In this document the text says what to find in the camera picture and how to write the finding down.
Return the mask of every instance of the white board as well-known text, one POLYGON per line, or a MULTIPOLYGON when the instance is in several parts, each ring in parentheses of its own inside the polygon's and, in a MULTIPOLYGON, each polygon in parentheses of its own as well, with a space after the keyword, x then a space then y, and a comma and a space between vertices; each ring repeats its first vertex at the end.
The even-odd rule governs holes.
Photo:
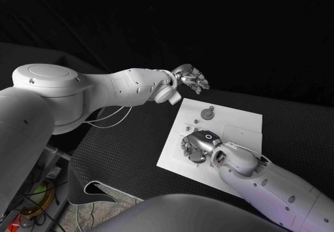
POLYGON ((223 142, 229 139, 260 152, 262 115, 184 98, 157 163, 158 167, 240 197, 221 181, 219 173, 210 166, 208 157, 203 164, 194 164, 183 155, 181 139, 193 133, 194 128, 216 133, 223 142), (200 112, 210 106, 214 108, 214 117, 211 120, 203 120, 200 112))

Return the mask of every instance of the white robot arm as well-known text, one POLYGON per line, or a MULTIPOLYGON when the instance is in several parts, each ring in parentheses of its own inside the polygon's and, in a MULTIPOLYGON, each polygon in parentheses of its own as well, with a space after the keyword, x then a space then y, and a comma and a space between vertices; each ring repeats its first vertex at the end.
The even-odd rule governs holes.
POLYGON ((223 144, 207 130, 184 137, 181 148, 194 163, 210 156, 223 182, 276 224, 293 232, 334 231, 334 201, 263 155, 230 141, 223 144))
POLYGON ((167 100, 174 104, 181 99, 175 89, 183 82, 197 94, 208 88, 204 76, 190 64, 172 72, 128 69, 112 74, 82 74, 50 64, 16 68, 14 86, 0 91, 0 215, 50 135, 72 131, 102 107, 167 100))

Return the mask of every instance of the black table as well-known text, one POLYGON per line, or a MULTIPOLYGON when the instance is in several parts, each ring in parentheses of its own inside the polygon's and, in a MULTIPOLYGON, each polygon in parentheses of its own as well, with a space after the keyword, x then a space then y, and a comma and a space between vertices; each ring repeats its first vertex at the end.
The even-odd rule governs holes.
MULTIPOLYGON (((263 155, 334 199, 334 109, 214 89, 196 95, 184 85, 178 91, 185 98, 262 114, 263 155)), ((196 194, 259 214, 243 199, 157 167, 180 105, 149 101, 132 108, 118 126, 89 130, 69 164, 70 203, 102 199, 83 193, 96 181, 144 200, 162 194, 196 194)), ((113 111, 109 107, 102 116, 113 111)), ((125 113, 96 125, 112 125, 125 113)), ((93 193, 93 185, 86 192, 93 193)))

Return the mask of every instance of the black curtain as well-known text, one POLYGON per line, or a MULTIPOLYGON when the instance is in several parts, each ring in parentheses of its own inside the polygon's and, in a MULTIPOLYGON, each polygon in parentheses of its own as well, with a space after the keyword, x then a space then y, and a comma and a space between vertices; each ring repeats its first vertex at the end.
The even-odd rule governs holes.
POLYGON ((111 73, 191 63, 213 89, 334 106, 329 2, 0 2, 0 42, 62 50, 111 73))

